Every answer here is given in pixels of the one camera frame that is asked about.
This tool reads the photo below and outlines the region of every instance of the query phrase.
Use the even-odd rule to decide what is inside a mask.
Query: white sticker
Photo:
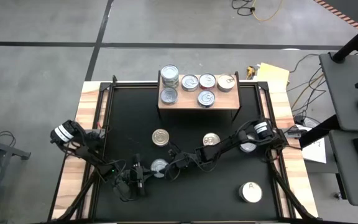
[[[65,136],[58,128],[55,128],[55,132],[56,132],[57,136],[59,136],[59,138],[60,138],[61,140],[63,140],[64,142],[68,142],[68,141],[69,141],[69,139],[66,138],[66,136]]]
[[[72,136],[66,129],[65,129],[65,127],[63,127],[63,125],[61,124],[61,125],[59,125],[59,130],[61,130],[62,131],[62,133],[66,136],[66,137],[68,137],[69,139],[72,139],[74,136]]]
[[[260,127],[263,127],[263,126],[267,126],[267,123],[266,122],[259,123],[259,124],[255,125],[254,129],[256,130],[256,129],[258,129]]]
[[[262,131],[266,131],[267,130],[267,128],[266,127],[261,127],[261,128],[259,128],[258,130],[255,130],[256,131],[256,133],[261,133]]]

